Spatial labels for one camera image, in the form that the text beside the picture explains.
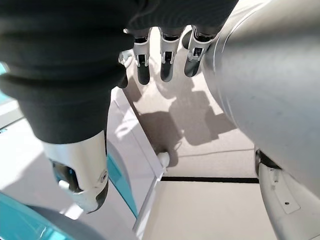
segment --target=robotic hand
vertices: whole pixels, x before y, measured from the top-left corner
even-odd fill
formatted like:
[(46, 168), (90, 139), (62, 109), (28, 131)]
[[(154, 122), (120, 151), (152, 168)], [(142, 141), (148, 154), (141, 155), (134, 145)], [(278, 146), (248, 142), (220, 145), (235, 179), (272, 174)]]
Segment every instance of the robotic hand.
[(196, 74), (238, 0), (10, 0), (1, 4), (1, 90), (18, 100), (58, 185), (86, 212), (108, 192), (106, 126), (111, 89), (126, 85), (119, 53), (133, 47), (150, 80), (151, 27), (161, 32), (161, 79), (171, 80), (181, 34), (193, 25), (185, 65)]
[(0, 88), (18, 100), (59, 186), (86, 212), (99, 209), (108, 191), (110, 91), (127, 79), (119, 53), (133, 47), (139, 81), (147, 84), (150, 28), (159, 27), (161, 79), (168, 82), (181, 33), (192, 25), (184, 72), (194, 76), (203, 64), (215, 100), (263, 151), (257, 173), (275, 232), (319, 239), (320, 1), (262, 0), (227, 20), (236, 3), (1, 4), (0, 61), (8, 73)]

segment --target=white plastic part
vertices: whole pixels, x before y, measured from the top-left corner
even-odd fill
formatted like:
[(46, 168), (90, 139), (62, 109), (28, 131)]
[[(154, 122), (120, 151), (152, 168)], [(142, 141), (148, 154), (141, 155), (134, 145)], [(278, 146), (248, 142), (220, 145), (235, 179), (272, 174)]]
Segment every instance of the white plastic part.
[(72, 192), (66, 187), (65, 181), (60, 181), (59, 186), (86, 212), (95, 211), (100, 207), (96, 197), (108, 182), (104, 131), (76, 143), (42, 144), (45, 155), (51, 161), (75, 171), (78, 185), (83, 191)]
[(160, 28), (160, 27), (159, 27), (159, 31), (160, 31), (160, 54), (161, 54), (161, 62), (162, 62), (163, 64), (165, 64), (165, 63), (166, 63), (166, 60), (165, 60), (165, 54), (166, 54), (166, 52), (172, 52), (170, 64), (173, 64), (174, 61), (175, 61), (176, 54), (177, 54), (180, 37), (179, 37), (178, 39), (176, 39), (176, 40), (168, 41), (168, 40), (165, 40), (165, 39), (163, 38), (162, 31), (161, 31), (161, 28)]
[[(196, 60), (197, 62), (200, 62), (202, 57), (204, 56), (204, 54), (206, 53), (208, 47), (210, 46), (210, 44), (212, 43), (212, 40), (203, 42), (203, 41), (198, 41), (195, 38), (195, 32), (196, 32), (196, 27), (192, 26), (192, 33), (190, 36), (190, 41), (189, 41), (189, 46), (188, 46), (188, 58), (189, 60)], [(195, 55), (195, 49), (201, 49), (201, 54)]]
[(281, 169), (259, 164), (265, 209), (279, 240), (315, 240), (320, 236), (320, 200)]
[(135, 62), (138, 67), (140, 67), (140, 62), (139, 62), (139, 55), (144, 55), (145, 63), (144, 66), (149, 66), (149, 57), (150, 57), (150, 33), (151, 33), (151, 28), (149, 30), (147, 40), (142, 43), (135, 42), (133, 45), (133, 53), (134, 53), (134, 58)]
[(168, 152), (160, 152), (157, 155), (161, 165), (164, 168), (164, 171), (167, 172), (166, 168), (169, 166), (170, 163), (170, 156)]

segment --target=teal panel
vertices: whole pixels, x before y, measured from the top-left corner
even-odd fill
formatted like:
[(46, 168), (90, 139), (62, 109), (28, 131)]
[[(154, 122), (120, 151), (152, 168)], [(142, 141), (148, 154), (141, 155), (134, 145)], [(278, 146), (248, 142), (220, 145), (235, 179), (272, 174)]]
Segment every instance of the teal panel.
[(138, 217), (137, 206), (136, 206), (134, 197), (132, 195), (132, 191), (129, 186), (129, 183), (126, 181), (126, 178), (122, 174), (114, 158), (110, 154), (107, 154), (106, 159), (107, 159), (109, 179), (111, 180), (111, 182), (113, 183), (113, 185), (115, 186), (119, 194), (122, 196), (123, 200), (126, 202), (128, 207), (131, 209), (133, 215), (137, 218)]
[(0, 237), (4, 240), (73, 240), (43, 216), (0, 193)]
[[(4, 74), (5, 72), (6, 72), (6, 70), (5, 70), (4, 66), (2, 66), (2, 64), (0, 63), (0, 75)], [(10, 100), (9, 97), (0, 91), (0, 104), (8, 102), (9, 100)]]

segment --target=black line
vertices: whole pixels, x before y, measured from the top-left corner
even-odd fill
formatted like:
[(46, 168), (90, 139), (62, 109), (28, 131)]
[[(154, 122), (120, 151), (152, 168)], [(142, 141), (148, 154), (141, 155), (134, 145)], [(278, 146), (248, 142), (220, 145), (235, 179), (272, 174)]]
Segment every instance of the black line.
[(163, 176), (164, 182), (205, 182), (205, 183), (239, 183), (258, 184), (259, 179), (254, 177), (192, 177), (192, 176)]

